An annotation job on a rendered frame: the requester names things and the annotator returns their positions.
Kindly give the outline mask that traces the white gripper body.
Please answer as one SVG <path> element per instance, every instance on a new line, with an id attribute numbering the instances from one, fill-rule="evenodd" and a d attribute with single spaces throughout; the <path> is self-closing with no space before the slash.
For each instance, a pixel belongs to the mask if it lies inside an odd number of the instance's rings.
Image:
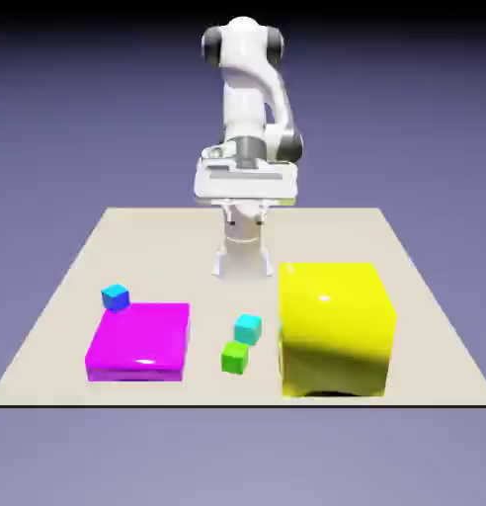
<path id="1" fill-rule="evenodd" d="M 232 158 L 200 159 L 194 194 L 200 201 L 271 201 L 293 203 L 298 169 L 292 163 L 257 160 L 255 169 L 241 169 Z"/>

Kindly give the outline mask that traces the small cyan cube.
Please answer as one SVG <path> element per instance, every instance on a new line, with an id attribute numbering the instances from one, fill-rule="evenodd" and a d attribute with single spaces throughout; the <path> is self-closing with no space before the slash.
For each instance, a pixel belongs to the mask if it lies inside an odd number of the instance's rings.
<path id="1" fill-rule="evenodd" d="M 237 342 L 254 346 L 262 335 L 262 318 L 257 315 L 240 314 L 234 324 L 234 339 Z"/>

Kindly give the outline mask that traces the small blue cube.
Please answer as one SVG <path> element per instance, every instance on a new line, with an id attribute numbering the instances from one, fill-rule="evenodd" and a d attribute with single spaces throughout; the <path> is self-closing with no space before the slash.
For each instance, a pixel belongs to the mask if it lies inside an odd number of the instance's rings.
<path id="1" fill-rule="evenodd" d="M 119 312 L 130 304 L 129 291 L 121 284 L 113 284 L 101 290 L 102 302 L 105 309 Z"/>

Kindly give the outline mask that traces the small green cube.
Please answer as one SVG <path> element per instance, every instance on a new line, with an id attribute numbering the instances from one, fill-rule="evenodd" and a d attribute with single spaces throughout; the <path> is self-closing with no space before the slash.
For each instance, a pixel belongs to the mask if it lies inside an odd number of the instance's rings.
<path id="1" fill-rule="evenodd" d="M 248 364 L 249 346 L 238 341 L 229 341 L 221 352 L 221 369 L 230 374 L 242 375 Z"/>

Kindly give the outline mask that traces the large yellow box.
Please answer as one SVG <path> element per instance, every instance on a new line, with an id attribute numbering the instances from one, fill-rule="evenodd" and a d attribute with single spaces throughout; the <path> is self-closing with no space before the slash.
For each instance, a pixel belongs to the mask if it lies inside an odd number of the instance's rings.
<path id="1" fill-rule="evenodd" d="M 371 263 L 279 268 L 283 395 L 382 396 L 397 313 Z"/>

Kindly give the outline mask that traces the large magenta box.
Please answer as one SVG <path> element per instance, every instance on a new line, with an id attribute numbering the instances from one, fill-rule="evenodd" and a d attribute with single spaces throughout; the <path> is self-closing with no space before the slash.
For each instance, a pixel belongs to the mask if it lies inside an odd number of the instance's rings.
<path id="1" fill-rule="evenodd" d="M 135 302 L 107 310 L 85 356 L 89 381 L 180 381 L 190 337 L 184 302 Z"/>

